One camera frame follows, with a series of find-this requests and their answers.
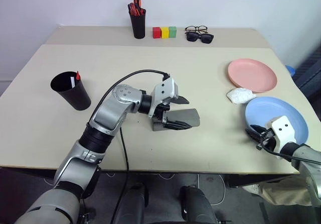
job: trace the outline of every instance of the toy block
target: toy block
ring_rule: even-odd
[[[176,37],[176,27],[169,27],[169,38],[175,38]]]
[[[152,37],[153,38],[161,38],[162,37],[162,31],[160,27],[153,27],[152,28]]]
[[[168,38],[169,37],[169,34],[170,34],[170,31],[169,31],[169,28],[168,27],[161,27],[160,28],[162,30],[162,38]]]

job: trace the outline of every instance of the glasses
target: glasses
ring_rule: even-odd
[[[201,39],[203,43],[210,44],[214,38],[213,35],[207,33],[206,26],[189,26],[185,28],[186,39],[189,42],[195,42],[197,39]]]

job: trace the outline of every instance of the pen holder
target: pen holder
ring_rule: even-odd
[[[74,77],[75,86],[72,87],[70,77]],[[63,97],[75,110],[84,110],[91,104],[91,100],[81,80],[76,80],[75,72],[63,72],[55,76],[51,89]]]
[[[145,37],[145,16],[146,10],[143,10],[144,14],[141,16],[132,16],[130,13],[130,20],[132,25],[132,31],[134,37],[137,39],[142,39]]]

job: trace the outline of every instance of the white wall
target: white wall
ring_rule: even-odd
[[[0,0],[0,80],[13,79],[57,25],[129,26],[132,0]],[[258,29],[296,67],[321,40],[321,0],[142,0],[147,26]]]

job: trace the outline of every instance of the red block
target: red block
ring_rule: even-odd
[[[162,31],[160,27],[153,27],[152,28],[152,37],[153,38],[161,38],[162,37]]]

